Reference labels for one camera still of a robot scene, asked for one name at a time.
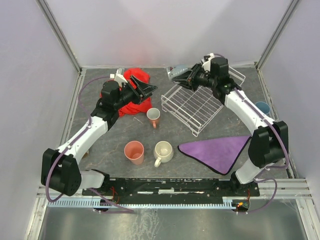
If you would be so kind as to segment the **light blue ceramic mug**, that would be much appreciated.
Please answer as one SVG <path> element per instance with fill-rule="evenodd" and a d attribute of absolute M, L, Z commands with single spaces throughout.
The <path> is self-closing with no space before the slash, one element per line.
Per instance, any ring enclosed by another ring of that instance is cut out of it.
<path fill-rule="evenodd" d="M 170 79 L 183 75 L 188 72 L 190 68 L 185 64 L 172 65 L 165 68 Z"/>

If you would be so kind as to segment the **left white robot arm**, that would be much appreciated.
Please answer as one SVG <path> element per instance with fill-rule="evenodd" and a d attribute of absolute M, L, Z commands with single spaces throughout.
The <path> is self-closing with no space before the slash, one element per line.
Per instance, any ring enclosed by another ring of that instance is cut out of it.
<path fill-rule="evenodd" d="M 54 190 L 60 195 L 73 196 L 81 189 L 98 189 L 107 182 L 108 174 L 99 170 L 81 171 L 79 163 L 85 153 L 119 118 L 119 110 L 129 103 L 142 104 L 157 86 L 140 81 L 135 76 L 126 80 L 116 74 L 102 85 L 101 96 L 89 113 L 83 127 L 57 149 L 48 148 L 42 156 L 41 184 L 45 194 Z"/>

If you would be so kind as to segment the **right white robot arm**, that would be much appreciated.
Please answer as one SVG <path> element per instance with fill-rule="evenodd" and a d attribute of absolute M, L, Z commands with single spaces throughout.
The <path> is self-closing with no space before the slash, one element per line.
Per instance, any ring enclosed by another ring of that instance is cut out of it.
<path fill-rule="evenodd" d="M 282 159 L 283 167 L 288 167 L 288 125 L 268 117 L 250 101 L 231 77 L 227 58 L 210 53 L 193 67 L 169 66 L 166 72 L 170 81 L 185 89 L 211 89 L 212 95 L 235 113 L 251 133 L 248 160 L 233 173 L 237 184 L 253 182 L 262 171 L 277 168 L 275 164 Z"/>

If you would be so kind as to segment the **beige cup behind arm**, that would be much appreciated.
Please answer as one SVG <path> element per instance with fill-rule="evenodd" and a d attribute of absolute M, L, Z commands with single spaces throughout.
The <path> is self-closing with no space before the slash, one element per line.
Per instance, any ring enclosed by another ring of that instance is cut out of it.
<path fill-rule="evenodd" d="M 86 158 L 86 157 L 89 155 L 89 153 L 90 153 L 90 151 L 87 150 L 87 151 L 85 152 L 85 154 L 83 155 L 83 158 Z"/>

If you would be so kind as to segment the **salmon pink ceramic mug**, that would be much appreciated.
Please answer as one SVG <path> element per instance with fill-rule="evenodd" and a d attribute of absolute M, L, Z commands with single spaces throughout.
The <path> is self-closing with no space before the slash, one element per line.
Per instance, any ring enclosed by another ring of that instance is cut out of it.
<path fill-rule="evenodd" d="M 159 125 L 159 120 L 161 116 L 160 110 L 152 107 L 146 112 L 146 116 L 149 119 L 150 123 L 152 124 L 153 128 L 156 129 L 157 126 Z"/>

